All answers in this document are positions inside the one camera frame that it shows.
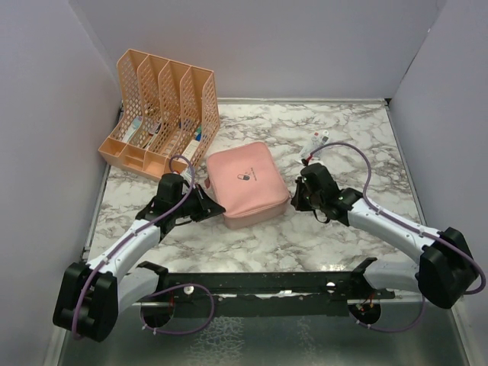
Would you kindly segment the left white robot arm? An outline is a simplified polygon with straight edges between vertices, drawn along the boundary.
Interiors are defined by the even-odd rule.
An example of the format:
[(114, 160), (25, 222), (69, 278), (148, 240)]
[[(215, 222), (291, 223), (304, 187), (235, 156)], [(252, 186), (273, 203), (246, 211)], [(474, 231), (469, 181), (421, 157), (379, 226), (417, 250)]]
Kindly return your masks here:
[(169, 285), (167, 269), (140, 263), (142, 256), (175, 228), (177, 220), (201, 222), (225, 211), (199, 184), (178, 174), (164, 174), (156, 195), (112, 247), (65, 270), (53, 324), (74, 337), (105, 340), (126, 308), (145, 298), (161, 300), (182, 288)]

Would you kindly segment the pink medicine kit case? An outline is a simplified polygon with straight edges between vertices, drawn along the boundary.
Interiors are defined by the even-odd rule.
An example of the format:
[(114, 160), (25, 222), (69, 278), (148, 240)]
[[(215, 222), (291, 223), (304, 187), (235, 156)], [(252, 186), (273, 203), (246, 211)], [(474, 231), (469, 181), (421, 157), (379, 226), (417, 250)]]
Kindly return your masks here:
[(287, 209), (290, 193), (268, 146), (254, 142), (207, 158), (207, 182), (225, 208), (231, 230), (270, 220)]

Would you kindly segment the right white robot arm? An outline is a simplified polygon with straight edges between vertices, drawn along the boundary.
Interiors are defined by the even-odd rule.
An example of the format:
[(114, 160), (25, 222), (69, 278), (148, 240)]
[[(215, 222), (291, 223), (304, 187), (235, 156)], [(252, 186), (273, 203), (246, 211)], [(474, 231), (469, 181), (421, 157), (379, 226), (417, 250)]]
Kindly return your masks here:
[(321, 212), (326, 221), (363, 230), (407, 255), (412, 264), (378, 259), (353, 276), (350, 288), (367, 298), (377, 289), (416, 292), (442, 309), (451, 308), (480, 277), (464, 235), (421, 226), (368, 201), (354, 188), (341, 189), (320, 163), (304, 167), (291, 204), (297, 211)]

